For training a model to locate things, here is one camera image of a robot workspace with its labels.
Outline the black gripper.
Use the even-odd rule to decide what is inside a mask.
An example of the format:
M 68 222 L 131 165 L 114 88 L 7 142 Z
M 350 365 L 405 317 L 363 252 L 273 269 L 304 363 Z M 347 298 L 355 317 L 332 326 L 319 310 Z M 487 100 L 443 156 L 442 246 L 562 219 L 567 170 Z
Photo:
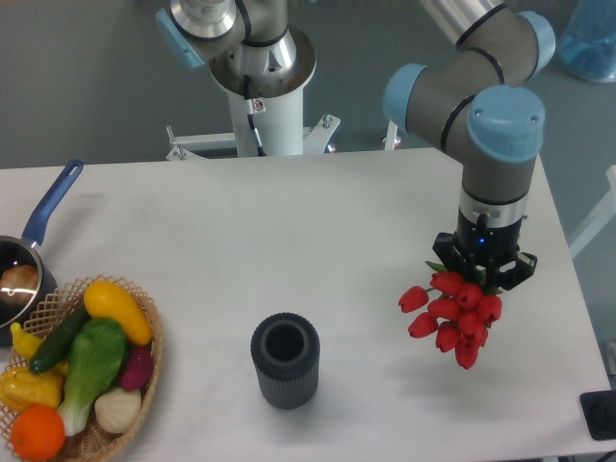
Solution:
M 492 262 L 501 266 L 490 273 L 489 285 L 510 291 L 532 277 L 538 263 L 535 255 L 519 251 L 521 225 L 519 219 L 504 227 L 490 227 L 486 219 L 470 220 L 459 212 L 455 233 L 438 233 L 432 249 L 448 271 L 464 279 L 479 277 L 477 265 Z

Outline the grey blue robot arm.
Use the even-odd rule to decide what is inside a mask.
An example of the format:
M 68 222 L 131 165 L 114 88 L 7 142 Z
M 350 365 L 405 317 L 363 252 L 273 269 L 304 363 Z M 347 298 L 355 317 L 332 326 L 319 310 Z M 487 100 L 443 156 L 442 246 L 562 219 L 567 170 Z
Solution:
M 433 249 L 446 269 L 490 289 L 529 279 L 537 260 L 518 245 L 545 108 L 524 82 L 552 58 L 550 23 L 502 1 L 427 1 L 455 45 L 445 67 L 408 64 L 383 94 L 385 116 L 463 168 L 457 227 Z M 311 41 L 283 1 L 173 1 L 157 27 L 186 66 L 208 66 L 226 92 L 242 157 L 321 152 L 303 125 L 303 90 L 316 68 Z

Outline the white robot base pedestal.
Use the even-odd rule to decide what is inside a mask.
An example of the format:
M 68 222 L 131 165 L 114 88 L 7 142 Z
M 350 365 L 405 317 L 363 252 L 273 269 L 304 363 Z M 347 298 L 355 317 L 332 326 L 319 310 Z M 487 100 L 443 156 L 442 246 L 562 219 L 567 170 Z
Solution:
M 225 92 L 231 133 L 179 136 L 167 128 L 170 160 L 187 160 L 198 151 L 234 148 L 241 157 L 331 153 L 330 140 L 341 120 L 325 114 L 304 124 L 304 89 L 316 70 L 316 52 L 308 36 L 291 25 L 275 43 L 240 43 L 205 63 L 184 38 L 172 36 L 181 59 L 192 68 L 206 65 Z

